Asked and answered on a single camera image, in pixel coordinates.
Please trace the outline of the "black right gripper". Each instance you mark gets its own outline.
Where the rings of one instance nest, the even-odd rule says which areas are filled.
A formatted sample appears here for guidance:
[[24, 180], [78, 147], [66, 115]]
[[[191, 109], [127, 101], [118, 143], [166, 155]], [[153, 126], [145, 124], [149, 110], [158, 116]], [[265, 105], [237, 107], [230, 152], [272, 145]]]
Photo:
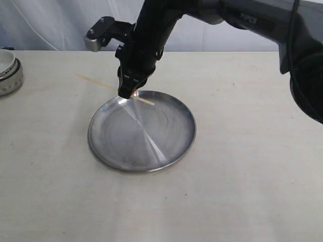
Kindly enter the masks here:
[[140, 32], [136, 24], [127, 30], [125, 41], [117, 48], [119, 96], [130, 98], [138, 89], [146, 85], [156, 69], [156, 62], [164, 53], [164, 34], [158, 29]]

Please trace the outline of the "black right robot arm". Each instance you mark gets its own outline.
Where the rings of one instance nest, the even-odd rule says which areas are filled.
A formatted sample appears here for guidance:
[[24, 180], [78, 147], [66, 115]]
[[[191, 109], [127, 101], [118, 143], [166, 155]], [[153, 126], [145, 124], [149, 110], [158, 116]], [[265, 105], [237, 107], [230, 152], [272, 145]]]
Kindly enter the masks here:
[[275, 42], [294, 101], [322, 122], [322, 4], [310, 1], [145, 1], [118, 52], [119, 96], [128, 99], [146, 84], [184, 15], [211, 25], [226, 22]]

